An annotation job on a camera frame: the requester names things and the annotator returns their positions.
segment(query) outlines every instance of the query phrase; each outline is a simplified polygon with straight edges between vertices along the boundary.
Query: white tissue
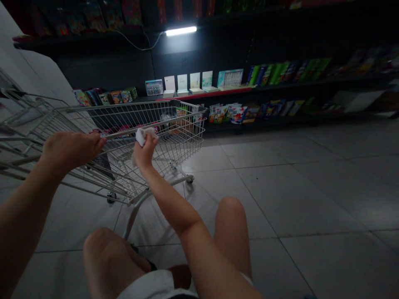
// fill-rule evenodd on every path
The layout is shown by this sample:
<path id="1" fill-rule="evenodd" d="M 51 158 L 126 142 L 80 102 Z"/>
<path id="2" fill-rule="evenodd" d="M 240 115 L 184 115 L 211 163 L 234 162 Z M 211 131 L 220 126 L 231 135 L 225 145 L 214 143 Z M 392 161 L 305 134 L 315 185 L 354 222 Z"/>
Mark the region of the white tissue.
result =
<path id="1" fill-rule="evenodd" d="M 155 133 L 155 129 L 152 127 L 147 128 L 145 130 L 138 128 L 138 130 L 136 131 L 136 141 L 140 144 L 141 147 L 143 147 L 145 144 L 145 137 L 147 134 L 150 134 L 155 139 L 159 138 L 157 136 L 157 134 Z M 137 166 L 136 162 L 133 159 L 133 155 L 132 155 L 132 163 L 133 163 L 133 167 Z"/>

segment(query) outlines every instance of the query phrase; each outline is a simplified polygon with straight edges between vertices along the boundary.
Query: tiled floor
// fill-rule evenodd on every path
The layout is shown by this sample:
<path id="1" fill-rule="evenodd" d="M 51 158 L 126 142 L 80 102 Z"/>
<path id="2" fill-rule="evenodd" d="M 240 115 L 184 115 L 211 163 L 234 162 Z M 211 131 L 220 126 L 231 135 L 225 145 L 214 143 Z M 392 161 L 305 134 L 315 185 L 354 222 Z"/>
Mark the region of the tiled floor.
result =
<path id="1" fill-rule="evenodd" d="M 207 134 L 182 165 L 194 183 L 175 188 L 212 234 L 222 197 L 240 199 L 254 285 L 266 298 L 398 298 L 398 132 L 399 121 L 381 120 Z M 2 181 L 0 202 L 16 186 Z M 61 186 L 13 298 L 89 298 L 84 240 L 100 226 L 122 235 L 130 211 Z M 153 198 L 141 206 L 129 241 L 159 268 L 185 262 Z"/>

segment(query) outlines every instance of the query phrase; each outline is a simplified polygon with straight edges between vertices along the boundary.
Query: thigh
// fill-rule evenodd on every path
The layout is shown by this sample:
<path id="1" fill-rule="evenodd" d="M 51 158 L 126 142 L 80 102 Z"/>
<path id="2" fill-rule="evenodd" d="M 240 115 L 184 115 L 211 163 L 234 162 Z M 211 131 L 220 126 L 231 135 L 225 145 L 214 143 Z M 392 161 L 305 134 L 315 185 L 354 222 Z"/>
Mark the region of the thigh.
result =
<path id="1" fill-rule="evenodd" d="M 214 239 L 218 249 L 237 270 L 252 279 L 245 210 L 235 197 L 224 197 L 220 202 Z"/>
<path id="2" fill-rule="evenodd" d="M 93 299 L 115 299 L 151 269 L 129 243 L 108 228 L 99 228 L 87 237 L 83 260 Z"/>

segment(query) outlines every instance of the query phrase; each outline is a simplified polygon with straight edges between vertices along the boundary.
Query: white wall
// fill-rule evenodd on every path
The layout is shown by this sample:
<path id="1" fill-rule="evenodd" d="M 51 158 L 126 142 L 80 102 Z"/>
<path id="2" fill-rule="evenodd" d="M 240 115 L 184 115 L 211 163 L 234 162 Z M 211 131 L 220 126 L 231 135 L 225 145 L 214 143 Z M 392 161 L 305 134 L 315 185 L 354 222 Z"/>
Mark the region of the white wall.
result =
<path id="1" fill-rule="evenodd" d="M 32 51 L 14 48 L 12 37 L 22 34 L 0 2 L 0 67 L 23 91 L 60 98 L 70 105 L 77 105 L 72 87 L 54 61 Z"/>

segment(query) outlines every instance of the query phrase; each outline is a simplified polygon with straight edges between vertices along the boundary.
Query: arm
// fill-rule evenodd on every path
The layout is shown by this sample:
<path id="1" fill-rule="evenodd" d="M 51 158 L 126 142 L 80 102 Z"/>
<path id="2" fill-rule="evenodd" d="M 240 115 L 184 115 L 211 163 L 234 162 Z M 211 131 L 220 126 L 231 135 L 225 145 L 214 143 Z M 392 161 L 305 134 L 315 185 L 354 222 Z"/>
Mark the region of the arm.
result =
<path id="1" fill-rule="evenodd" d="M 94 159 L 106 139 L 100 135 L 59 132 L 26 180 L 0 206 L 0 297 L 11 297 L 42 234 L 51 201 L 60 182 L 73 168 Z"/>
<path id="2" fill-rule="evenodd" d="M 237 269 L 219 252 L 201 217 L 152 166 L 157 140 L 147 135 L 136 143 L 133 158 L 166 220 L 179 236 L 197 288 L 203 298 L 261 298 Z"/>

